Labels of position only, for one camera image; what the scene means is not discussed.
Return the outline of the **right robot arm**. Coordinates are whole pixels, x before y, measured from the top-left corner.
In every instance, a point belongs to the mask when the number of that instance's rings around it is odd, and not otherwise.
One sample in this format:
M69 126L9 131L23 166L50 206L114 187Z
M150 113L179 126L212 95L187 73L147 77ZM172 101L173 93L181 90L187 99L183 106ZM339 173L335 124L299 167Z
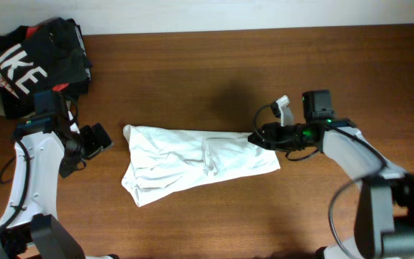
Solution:
M336 243L320 247L316 257L413 258L414 173L386 159L350 119L336 117L330 91L306 91L302 103L303 124L294 123L287 96L269 104L278 121L255 125L248 141L286 155L311 147L350 177L328 205L328 223ZM334 207L353 185L360 188L354 235L342 241L334 224Z

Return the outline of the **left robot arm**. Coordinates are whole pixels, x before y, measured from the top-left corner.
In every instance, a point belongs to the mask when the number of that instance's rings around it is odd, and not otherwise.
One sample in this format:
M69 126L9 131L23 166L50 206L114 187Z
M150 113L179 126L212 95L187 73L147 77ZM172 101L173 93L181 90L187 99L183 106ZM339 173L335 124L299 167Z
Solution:
M0 258L18 258L35 247L38 258L85 258L59 223L58 179L83 170L113 142L99 123L79 128L77 116L57 91L34 95L35 114L17 125L11 193L0 218Z

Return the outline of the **black folded shirt white letters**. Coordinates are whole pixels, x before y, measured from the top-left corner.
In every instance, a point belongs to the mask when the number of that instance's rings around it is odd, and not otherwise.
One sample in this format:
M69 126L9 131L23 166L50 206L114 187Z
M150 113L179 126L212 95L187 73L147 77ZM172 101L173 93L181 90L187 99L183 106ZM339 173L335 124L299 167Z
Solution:
M5 117L31 114L37 92L59 91L73 99L87 94L92 67L74 19L59 17L1 35L0 97Z

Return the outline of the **white polo shirt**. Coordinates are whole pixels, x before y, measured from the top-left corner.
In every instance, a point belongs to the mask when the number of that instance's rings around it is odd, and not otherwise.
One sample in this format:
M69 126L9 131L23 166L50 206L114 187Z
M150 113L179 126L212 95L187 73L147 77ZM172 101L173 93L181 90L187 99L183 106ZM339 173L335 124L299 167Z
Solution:
M247 132L124 126L130 163L121 184L138 207L172 193L280 169L274 151Z

